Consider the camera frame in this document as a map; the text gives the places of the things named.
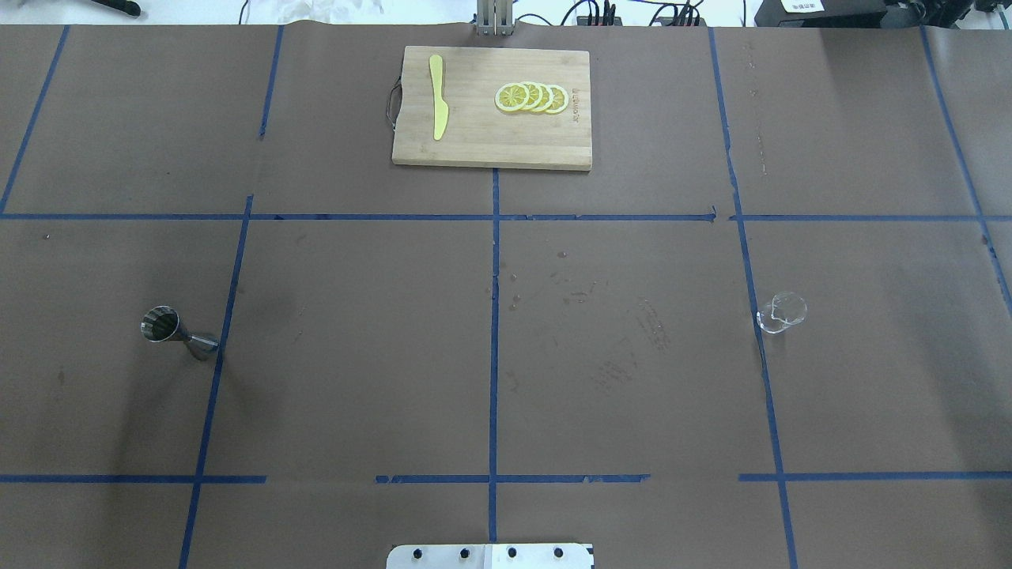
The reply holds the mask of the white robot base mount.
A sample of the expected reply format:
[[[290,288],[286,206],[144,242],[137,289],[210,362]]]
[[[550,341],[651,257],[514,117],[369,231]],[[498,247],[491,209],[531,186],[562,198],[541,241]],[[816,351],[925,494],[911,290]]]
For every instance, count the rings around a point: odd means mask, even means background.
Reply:
[[[571,543],[402,545],[387,568],[594,568],[591,545]]]

